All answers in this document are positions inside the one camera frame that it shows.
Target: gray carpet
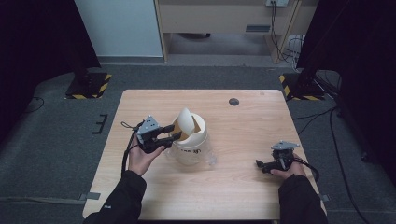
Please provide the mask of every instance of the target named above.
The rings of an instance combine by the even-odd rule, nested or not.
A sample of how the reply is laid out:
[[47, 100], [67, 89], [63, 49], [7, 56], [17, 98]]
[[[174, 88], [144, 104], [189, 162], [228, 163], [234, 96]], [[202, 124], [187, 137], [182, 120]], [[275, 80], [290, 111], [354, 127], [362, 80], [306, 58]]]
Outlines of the gray carpet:
[[[41, 83], [35, 96], [44, 99], [26, 113], [0, 146], [0, 197], [77, 199], [90, 190], [112, 120], [128, 89], [277, 89], [278, 76], [289, 68], [115, 66], [104, 67], [110, 79], [101, 99], [65, 100], [73, 79], [65, 74]], [[35, 110], [34, 99], [27, 110]], [[288, 101], [293, 118], [328, 110], [325, 101]], [[108, 114], [102, 134], [101, 114]], [[315, 119], [300, 138], [309, 162], [320, 171], [330, 223], [363, 223], [348, 199], [336, 159], [329, 113]], [[295, 120], [297, 131], [309, 119]], [[333, 127], [350, 190], [370, 223], [396, 223], [396, 190], [377, 164], [360, 160], [361, 150], [344, 121], [333, 115]], [[82, 223], [83, 205], [0, 203], [0, 223]]]

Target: white wall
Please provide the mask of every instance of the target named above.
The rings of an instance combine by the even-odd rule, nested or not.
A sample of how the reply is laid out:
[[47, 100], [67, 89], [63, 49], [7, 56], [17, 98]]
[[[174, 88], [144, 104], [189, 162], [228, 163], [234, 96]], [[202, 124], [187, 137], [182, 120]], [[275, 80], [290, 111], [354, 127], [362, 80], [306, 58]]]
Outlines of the white wall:
[[97, 56], [163, 56], [153, 0], [75, 2]]

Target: electrical outlet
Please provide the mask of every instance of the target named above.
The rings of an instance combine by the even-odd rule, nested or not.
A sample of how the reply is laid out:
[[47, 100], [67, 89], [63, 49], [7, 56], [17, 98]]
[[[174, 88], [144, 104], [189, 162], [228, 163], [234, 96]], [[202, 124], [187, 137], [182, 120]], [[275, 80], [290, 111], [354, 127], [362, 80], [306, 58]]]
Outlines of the electrical outlet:
[[288, 2], [289, 0], [267, 0], [265, 5], [268, 7], [272, 7], [275, 3], [277, 7], [286, 7], [288, 5]]

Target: black sleeve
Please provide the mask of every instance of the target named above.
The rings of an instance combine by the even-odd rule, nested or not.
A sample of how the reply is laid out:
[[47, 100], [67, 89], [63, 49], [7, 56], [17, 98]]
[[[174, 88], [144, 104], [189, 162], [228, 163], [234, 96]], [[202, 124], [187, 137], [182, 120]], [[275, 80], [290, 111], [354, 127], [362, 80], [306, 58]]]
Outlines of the black sleeve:
[[328, 223], [320, 198], [303, 175], [292, 175], [279, 188], [280, 223]]
[[101, 210], [89, 215], [84, 224], [137, 223], [146, 186], [146, 181], [140, 175], [125, 171]]

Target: wooden desk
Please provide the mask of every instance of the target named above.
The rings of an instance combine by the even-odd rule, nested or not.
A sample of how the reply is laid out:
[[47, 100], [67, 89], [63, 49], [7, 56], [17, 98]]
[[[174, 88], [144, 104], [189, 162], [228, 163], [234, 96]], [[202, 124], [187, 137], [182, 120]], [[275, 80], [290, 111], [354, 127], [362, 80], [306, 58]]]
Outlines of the wooden desk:
[[[305, 35], [314, 16], [318, 0], [289, 0], [277, 7], [272, 26], [273, 8], [265, 0], [155, 0], [163, 57], [167, 61], [172, 34], [251, 32], [249, 26], [260, 26], [254, 33], [264, 34], [274, 63], [278, 51], [289, 44], [289, 35]], [[274, 29], [278, 46], [271, 39]]]
[[[239, 105], [229, 104], [231, 98]], [[152, 115], [162, 126], [187, 107], [206, 122], [218, 162], [184, 166], [165, 153], [143, 177], [148, 188], [140, 218], [148, 220], [279, 219], [277, 190], [281, 180], [265, 175], [255, 160], [272, 161], [279, 140], [300, 143], [281, 91], [125, 91], [121, 97], [83, 216], [100, 210], [120, 180], [122, 153], [131, 130]], [[306, 160], [302, 147], [295, 152]], [[315, 189], [309, 169], [305, 170]]]

